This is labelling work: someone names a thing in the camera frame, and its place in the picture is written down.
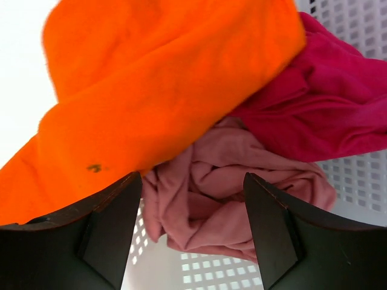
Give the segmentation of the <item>orange t shirt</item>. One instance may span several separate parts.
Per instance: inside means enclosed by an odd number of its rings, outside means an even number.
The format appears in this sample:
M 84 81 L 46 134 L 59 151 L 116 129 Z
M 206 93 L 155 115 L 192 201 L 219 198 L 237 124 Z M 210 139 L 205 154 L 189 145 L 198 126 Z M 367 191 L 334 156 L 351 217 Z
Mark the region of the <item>orange t shirt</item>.
M 1 224 L 146 173 L 305 45 L 293 1 L 61 1 L 43 45 L 58 102 L 1 169 Z

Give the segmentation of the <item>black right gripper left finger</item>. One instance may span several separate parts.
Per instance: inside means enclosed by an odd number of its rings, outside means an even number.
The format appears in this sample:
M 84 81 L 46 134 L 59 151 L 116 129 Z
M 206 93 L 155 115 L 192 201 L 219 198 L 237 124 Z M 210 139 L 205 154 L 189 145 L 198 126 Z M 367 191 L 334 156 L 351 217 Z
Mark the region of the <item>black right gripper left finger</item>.
M 120 289 L 141 197 L 133 172 L 26 224 L 1 227 L 2 289 Z

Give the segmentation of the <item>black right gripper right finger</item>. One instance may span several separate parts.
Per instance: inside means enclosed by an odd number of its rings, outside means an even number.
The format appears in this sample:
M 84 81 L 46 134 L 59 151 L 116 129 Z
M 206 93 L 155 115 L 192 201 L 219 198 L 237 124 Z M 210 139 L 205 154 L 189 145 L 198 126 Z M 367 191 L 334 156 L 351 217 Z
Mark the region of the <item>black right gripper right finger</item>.
M 244 177 L 264 289 L 385 289 L 386 228 L 315 207 Z

